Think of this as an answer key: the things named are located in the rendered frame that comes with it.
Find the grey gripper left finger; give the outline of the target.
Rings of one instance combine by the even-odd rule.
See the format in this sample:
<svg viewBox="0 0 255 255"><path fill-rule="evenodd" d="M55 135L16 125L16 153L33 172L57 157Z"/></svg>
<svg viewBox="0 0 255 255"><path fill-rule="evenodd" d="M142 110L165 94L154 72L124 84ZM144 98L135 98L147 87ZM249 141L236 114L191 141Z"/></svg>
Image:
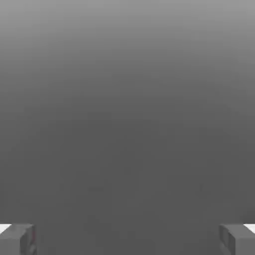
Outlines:
<svg viewBox="0 0 255 255"><path fill-rule="evenodd" d="M37 255L36 225L0 224L0 255Z"/></svg>

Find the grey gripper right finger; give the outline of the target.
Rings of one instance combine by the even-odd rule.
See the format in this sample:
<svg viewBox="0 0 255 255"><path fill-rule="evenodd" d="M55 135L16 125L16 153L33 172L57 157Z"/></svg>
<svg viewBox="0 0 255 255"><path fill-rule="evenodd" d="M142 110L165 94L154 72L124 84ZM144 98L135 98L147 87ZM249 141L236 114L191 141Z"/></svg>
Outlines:
<svg viewBox="0 0 255 255"><path fill-rule="evenodd" d="M255 255L255 224L220 224L222 255Z"/></svg>

